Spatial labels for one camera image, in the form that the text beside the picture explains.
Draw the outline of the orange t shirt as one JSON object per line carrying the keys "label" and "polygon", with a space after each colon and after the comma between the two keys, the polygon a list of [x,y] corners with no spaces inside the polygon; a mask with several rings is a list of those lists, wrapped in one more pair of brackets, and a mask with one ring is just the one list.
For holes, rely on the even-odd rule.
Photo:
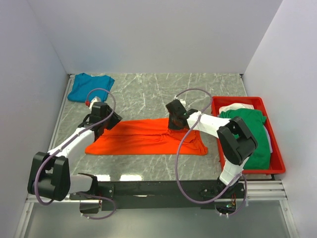
{"label": "orange t shirt", "polygon": [[171,130],[168,118],[119,122],[85,149],[90,155],[175,155],[188,129]]}

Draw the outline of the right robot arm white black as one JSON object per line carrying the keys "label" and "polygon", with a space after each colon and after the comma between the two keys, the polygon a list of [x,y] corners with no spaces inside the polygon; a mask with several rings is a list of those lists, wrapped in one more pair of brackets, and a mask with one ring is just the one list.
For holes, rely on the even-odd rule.
{"label": "right robot arm white black", "polygon": [[235,191],[234,183],[242,175],[243,166],[258,147],[258,142],[246,123],[241,117],[223,119],[195,109],[186,110],[178,99],[165,107],[169,112],[169,129],[188,129],[176,154],[179,154],[183,142],[193,130],[212,135],[220,141],[226,161],[218,177],[221,183],[217,186],[217,192],[221,197],[230,197]]}

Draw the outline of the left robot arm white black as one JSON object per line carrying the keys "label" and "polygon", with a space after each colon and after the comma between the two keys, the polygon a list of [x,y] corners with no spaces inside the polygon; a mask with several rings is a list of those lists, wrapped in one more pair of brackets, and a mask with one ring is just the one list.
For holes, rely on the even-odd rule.
{"label": "left robot arm white black", "polygon": [[67,195],[82,193],[87,199],[98,196],[98,179],[94,175],[70,174],[70,162],[84,154],[104,130],[113,129],[122,117],[107,103],[91,103],[90,113],[78,125],[73,134],[59,146],[48,152],[34,155],[27,191],[37,198],[62,201]]}

